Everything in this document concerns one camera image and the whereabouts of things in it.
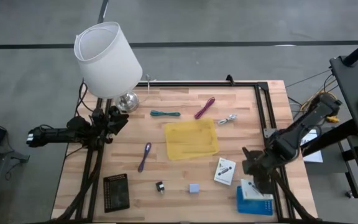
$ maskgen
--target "blue cube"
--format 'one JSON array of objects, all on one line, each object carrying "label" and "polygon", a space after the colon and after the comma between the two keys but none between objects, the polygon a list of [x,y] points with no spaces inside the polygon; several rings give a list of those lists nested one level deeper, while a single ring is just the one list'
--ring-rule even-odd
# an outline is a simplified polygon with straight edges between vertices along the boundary
[{"label": "blue cube", "polygon": [[198,184],[190,184],[189,185],[189,193],[197,194],[198,193]]}]

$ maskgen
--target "concrete floor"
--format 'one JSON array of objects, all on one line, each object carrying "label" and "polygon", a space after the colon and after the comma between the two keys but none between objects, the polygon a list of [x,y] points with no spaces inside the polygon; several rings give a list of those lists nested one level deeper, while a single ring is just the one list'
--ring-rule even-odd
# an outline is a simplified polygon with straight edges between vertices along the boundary
[{"label": "concrete floor", "polygon": [[[0,0],[0,44],[70,44],[96,23],[102,0]],[[358,40],[358,0],[111,0],[105,21],[117,21],[130,42]],[[158,80],[284,80],[322,72],[331,57],[355,45],[135,49]],[[305,101],[328,74],[290,87]],[[66,145],[30,149],[28,130],[63,127],[73,116],[81,81],[71,49],[0,50],[0,125],[12,146],[30,154],[0,195],[0,223],[48,220]],[[334,92],[341,98],[338,89]],[[350,118],[346,106],[339,117]],[[358,170],[353,164],[358,179]],[[309,176],[319,217],[358,223],[344,175]]]}]

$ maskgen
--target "green cable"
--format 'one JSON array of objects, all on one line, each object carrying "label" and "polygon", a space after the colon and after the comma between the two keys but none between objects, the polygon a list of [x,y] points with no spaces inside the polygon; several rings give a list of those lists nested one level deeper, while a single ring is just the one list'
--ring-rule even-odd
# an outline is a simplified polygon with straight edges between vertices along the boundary
[{"label": "green cable", "polygon": [[164,116],[164,115],[167,115],[167,116],[180,116],[180,113],[179,112],[162,112],[162,111],[156,111],[156,110],[152,110],[150,111],[150,115],[151,116]]}]

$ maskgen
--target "white paper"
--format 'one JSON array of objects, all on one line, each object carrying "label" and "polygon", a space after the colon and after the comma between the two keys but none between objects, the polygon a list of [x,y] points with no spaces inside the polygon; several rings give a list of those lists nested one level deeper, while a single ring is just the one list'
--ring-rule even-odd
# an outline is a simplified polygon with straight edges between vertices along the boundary
[{"label": "white paper", "polygon": [[[317,132],[315,129],[310,130],[310,132],[308,134],[306,134],[303,139],[301,140],[301,145],[303,145],[304,143],[317,138]],[[313,154],[310,154],[306,157],[303,158],[303,160],[305,162],[323,162],[323,157],[321,155],[321,151],[317,151]]]}]

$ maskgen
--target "white lamp shade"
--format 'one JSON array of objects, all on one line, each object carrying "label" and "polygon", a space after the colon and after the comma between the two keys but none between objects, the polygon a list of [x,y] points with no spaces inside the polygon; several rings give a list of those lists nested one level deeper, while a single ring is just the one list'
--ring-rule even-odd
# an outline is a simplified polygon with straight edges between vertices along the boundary
[{"label": "white lamp shade", "polygon": [[74,54],[89,91],[97,97],[125,95],[142,78],[142,67],[116,22],[95,25],[78,35]]}]

